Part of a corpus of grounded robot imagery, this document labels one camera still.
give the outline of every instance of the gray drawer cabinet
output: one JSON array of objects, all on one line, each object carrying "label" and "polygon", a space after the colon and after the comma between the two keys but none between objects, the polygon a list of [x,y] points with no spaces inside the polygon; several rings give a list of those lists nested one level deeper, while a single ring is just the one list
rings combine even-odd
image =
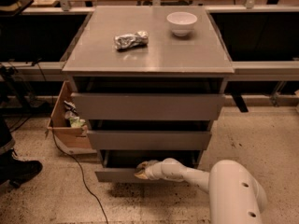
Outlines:
[{"label": "gray drawer cabinet", "polygon": [[[178,10],[199,18],[190,37],[175,37],[166,26],[166,15]],[[124,32],[148,31],[149,44],[114,50],[120,21],[129,21]],[[142,161],[174,158],[197,167],[234,72],[204,9],[97,7],[87,28],[64,72],[101,161],[98,180],[147,182],[134,176]]]}]

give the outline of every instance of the bottom drawer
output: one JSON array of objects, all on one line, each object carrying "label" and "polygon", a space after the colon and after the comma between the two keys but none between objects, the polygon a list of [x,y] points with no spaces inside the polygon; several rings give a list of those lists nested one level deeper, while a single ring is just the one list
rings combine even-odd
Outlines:
[{"label": "bottom drawer", "polygon": [[135,168],[143,161],[163,161],[166,158],[174,158],[185,166],[194,167],[202,155],[202,151],[173,150],[101,150],[100,152],[105,159],[104,168],[96,172],[98,180],[117,183],[148,182],[134,176]]},{"label": "bottom drawer", "polygon": [[164,180],[145,180],[134,176],[135,168],[102,168],[95,172],[99,182],[109,183],[157,183]]},{"label": "bottom drawer", "polygon": [[106,168],[136,168],[143,161],[163,161],[173,158],[185,166],[197,164],[201,151],[189,150],[107,150],[103,166]]}]

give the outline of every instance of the drawer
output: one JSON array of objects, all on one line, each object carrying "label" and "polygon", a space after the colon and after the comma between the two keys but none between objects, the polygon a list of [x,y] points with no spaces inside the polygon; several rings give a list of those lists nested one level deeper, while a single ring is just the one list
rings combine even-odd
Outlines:
[{"label": "drawer", "polygon": [[210,132],[88,131],[94,149],[206,150]]},{"label": "drawer", "polygon": [[101,168],[95,172],[99,182],[109,183],[163,183],[164,180],[145,180],[134,176],[135,168]]},{"label": "drawer", "polygon": [[134,176],[135,168],[143,161],[163,161],[174,158],[186,166],[193,167],[201,152],[196,151],[107,151],[104,168],[96,172],[100,182],[147,182]]},{"label": "drawer", "polygon": [[89,93],[220,93],[223,77],[73,76],[78,92]]},{"label": "drawer", "polygon": [[212,120],[224,104],[222,94],[73,93],[84,119]]}]

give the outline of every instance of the white bowl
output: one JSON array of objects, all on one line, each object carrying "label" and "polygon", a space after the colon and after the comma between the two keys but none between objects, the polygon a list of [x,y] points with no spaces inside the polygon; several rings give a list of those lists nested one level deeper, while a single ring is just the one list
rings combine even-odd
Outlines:
[{"label": "white bowl", "polygon": [[193,30],[197,17],[189,12],[174,12],[167,16],[167,20],[174,35],[185,36]]}]

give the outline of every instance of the pant leg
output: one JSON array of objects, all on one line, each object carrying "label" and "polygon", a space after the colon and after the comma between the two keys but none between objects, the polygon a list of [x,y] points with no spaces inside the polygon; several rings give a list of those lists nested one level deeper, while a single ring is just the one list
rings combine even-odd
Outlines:
[{"label": "pant leg", "polygon": [[0,115],[0,155],[12,149],[15,145],[15,140],[11,136],[9,128]]}]

